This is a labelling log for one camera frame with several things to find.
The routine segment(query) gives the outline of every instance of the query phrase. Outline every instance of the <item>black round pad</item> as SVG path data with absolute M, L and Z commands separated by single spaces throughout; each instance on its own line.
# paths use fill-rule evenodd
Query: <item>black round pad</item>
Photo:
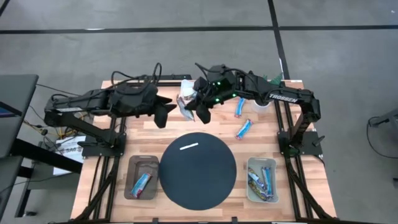
M 187 209 L 206 210 L 223 202 L 231 193 L 236 180 L 235 158 L 215 136 L 186 134 L 174 140 L 164 152 L 159 179 L 171 201 Z

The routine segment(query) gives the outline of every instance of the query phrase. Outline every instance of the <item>laptop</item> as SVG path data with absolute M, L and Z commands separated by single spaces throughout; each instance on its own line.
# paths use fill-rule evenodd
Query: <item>laptop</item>
M 0 101 L 0 118 L 22 116 L 22 112 Z

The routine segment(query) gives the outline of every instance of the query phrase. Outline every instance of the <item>butcher block tabletop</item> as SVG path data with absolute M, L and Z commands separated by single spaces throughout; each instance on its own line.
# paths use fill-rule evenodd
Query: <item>butcher block tabletop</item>
M 300 80 L 286 80 L 286 86 L 304 88 Z M 104 81 L 102 88 L 111 85 Z M 158 95 L 173 99 L 180 93 L 180 87 L 158 87 Z M 129 117 L 126 121 L 127 143 L 124 155 L 120 158 L 119 170 L 114 194 L 111 222 L 151 222 L 159 218 L 160 222 L 230 222 L 231 217 L 237 217 L 240 222 L 294 221 L 294 211 L 290 196 L 289 183 L 283 156 L 279 152 L 277 132 L 279 131 L 275 106 L 270 104 L 264 114 L 257 114 L 251 109 L 251 102 L 243 106 L 241 118 L 235 118 L 234 112 L 239 98 L 226 101 L 224 105 L 216 105 L 211 110 L 211 122 L 203 124 L 195 115 L 195 121 L 186 121 L 177 107 L 169 113 L 167 125 L 159 129 L 153 122 L 154 117 Z M 280 102 L 284 126 L 288 127 L 284 104 Z M 290 104 L 293 121 L 300 115 L 300 107 Z M 235 138 L 246 119 L 253 121 L 253 126 L 242 140 Z M 109 128 L 111 118 L 97 116 L 94 125 L 99 128 Z M 236 181 L 227 199 L 218 206 L 202 211 L 187 210 L 172 202 L 157 183 L 157 195 L 152 200 L 127 200 L 124 198 L 124 187 L 127 178 L 127 167 L 132 156 L 157 156 L 160 159 L 167 146 L 176 138 L 194 132 L 203 132 L 217 136 L 231 149 L 236 160 Z M 277 162 L 276 185 L 279 196 L 278 203 L 258 203 L 246 198 L 246 163 L 250 157 L 273 158 Z M 98 157 L 84 160 L 80 181 L 76 192 L 71 218 L 77 217 L 88 205 L 89 194 L 95 173 Z M 98 189 L 103 162 L 98 166 L 98 174 L 93 189 L 93 195 Z M 109 170 L 113 159 L 109 160 Z M 330 194 L 328 180 L 323 164 L 314 156 L 302 156 L 303 169 L 307 187 L 323 209 L 331 216 L 336 216 Z M 297 188 L 301 216 L 305 217 L 305 207 L 302 194 Z M 100 218 L 104 218 L 108 190 L 101 203 Z

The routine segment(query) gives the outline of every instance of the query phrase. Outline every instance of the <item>black floor stripe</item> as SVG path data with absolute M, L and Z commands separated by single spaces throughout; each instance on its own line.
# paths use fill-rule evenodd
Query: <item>black floor stripe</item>
M 6 10 L 6 7 L 7 7 L 7 5 L 8 5 L 9 2 L 10 2 L 10 0 L 5 0 L 5 1 L 2 3 L 2 5 L 1 5 L 1 7 L 0 7 L 0 17 L 1 17 L 1 15 L 2 15 L 2 13 L 4 12 L 4 10 Z
M 381 30 L 398 29 L 398 25 L 373 26 L 280 26 L 279 30 Z
M 138 32 L 204 32 L 204 31 L 262 31 L 271 26 L 203 26 L 203 27 L 145 27 L 110 29 L 49 29 L 49 30 L 0 30 L 0 34 L 117 34 Z
M 279 32 L 278 20 L 276 18 L 275 6 L 273 0 L 268 0 L 269 12 L 271 14 L 272 26 L 274 28 L 274 35 L 276 41 L 276 47 L 278 49 L 278 55 L 284 71 L 284 79 L 290 79 L 289 69 L 287 68 L 286 56 L 284 46 L 282 44 L 282 38 Z

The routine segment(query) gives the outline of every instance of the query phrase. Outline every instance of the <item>gray concrete floor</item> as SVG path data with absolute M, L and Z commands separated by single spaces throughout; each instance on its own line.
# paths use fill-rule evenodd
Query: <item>gray concrete floor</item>
M 396 1 L 278 0 L 280 26 L 398 24 Z M 11 0 L 0 29 L 271 25 L 267 1 L 252 0 Z M 398 107 L 398 30 L 283 31 L 292 79 L 320 99 L 316 124 L 338 216 L 344 220 L 397 223 L 398 162 L 378 156 L 366 140 L 366 121 Z M 191 73 L 194 62 L 225 63 L 272 77 L 280 72 L 272 31 L 143 34 L 0 35 L 0 74 L 36 73 L 39 83 L 83 93 L 98 88 L 113 70 L 150 73 L 162 62 L 164 74 Z M 38 87 L 31 105 L 42 108 L 51 90 Z M 29 111 L 26 119 L 40 123 Z M 23 127 L 19 137 L 42 138 Z M 389 126 L 371 129 L 371 141 L 384 154 L 398 156 Z M 22 186 L 12 191 L 1 223 L 65 221 L 75 187 L 36 190 L 28 209 L 36 217 L 13 218 Z

